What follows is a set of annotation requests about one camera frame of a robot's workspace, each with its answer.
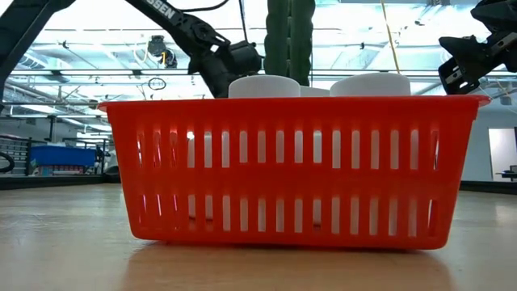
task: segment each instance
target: red basket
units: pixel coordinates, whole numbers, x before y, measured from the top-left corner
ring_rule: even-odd
[[[435,249],[447,242],[485,103],[470,95],[103,106],[137,238]]]

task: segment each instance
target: white cup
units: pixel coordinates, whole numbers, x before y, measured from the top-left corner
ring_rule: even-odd
[[[255,75],[239,78],[229,85],[228,97],[279,98],[300,97],[300,84],[287,77]]]
[[[330,96],[333,97],[351,97],[351,96],[410,96],[411,95],[411,85],[410,80],[401,74],[390,74],[390,73],[373,73],[373,74],[361,74],[349,78],[345,78],[341,81],[336,82],[330,88]],[[352,142],[356,147],[359,147],[359,137],[352,136]],[[372,149],[375,156],[372,155],[372,161],[379,161],[378,153],[380,145],[379,140],[373,141],[372,139]],[[411,148],[418,148],[418,136],[411,135]],[[415,168],[418,163],[418,152],[411,150],[411,168]],[[391,157],[393,160],[398,159],[398,153],[391,153]],[[352,164],[356,162],[356,166],[359,166],[359,155],[354,154],[352,156]],[[414,205],[410,206],[410,225],[415,225],[416,217],[414,217]],[[358,213],[359,206],[352,205],[352,212]],[[377,219],[376,217],[372,218],[372,226],[377,228]]]
[[[239,78],[238,80],[233,81],[229,86],[228,97],[231,99],[239,99],[239,98],[281,98],[281,97],[300,97],[301,96],[301,87],[298,82],[293,79],[274,76],[274,75],[255,75],[244,78]],[[189,151],[188,151],[188,161],[194,161],[194,138],[189,141]],[[209,137],[205,137],[205,142],[212,142]],[[229,137],[222,137],[222,148],[228,149]],[[258,160],[265,160],[265,140],[263,137],[258,137]],[[243,148],[247,148],[247,140],[243,140],[242,143]],[[207,155],[212,156],[212,152],[207,152],[205,150],[205,157]],[[228,201],[223,201],[223,205],[229,203]],[[207,210],[206,213],[207,219],[212,219],[212,202],[207,201]],[[265,209],[263,209],[263,205],[259,206],[260,210],[259,214],[263,213]],[[224,205],[223,209],[229,209],[229,205]],[[195,206],[193,203],[189,203],[188,209],[190,217],[195,217]],[[259,220],[258,227],[259,229],[263,229],[265,225],[262,223],[263,219]]]
[[[330,88],[330,96],[409,96],[410,84],[401,74],[361,74],[336,82]]]

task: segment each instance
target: blue container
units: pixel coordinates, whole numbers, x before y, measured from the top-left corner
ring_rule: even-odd
[[[95,150],[63,146],[42,145],[31,148],[31,161],[38,166],[87,166],[95,165]]]

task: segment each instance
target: table surface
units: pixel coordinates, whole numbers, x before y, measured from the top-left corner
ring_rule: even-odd
[[[515,290],[517,196],[462,192],[447,246],[388,252],[135,239],[120,185],[0,192],[1,290]]]

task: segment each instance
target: green cactus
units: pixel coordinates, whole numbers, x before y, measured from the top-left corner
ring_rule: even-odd
[[[267,0],[266,74],[309,85],[315,0]]]

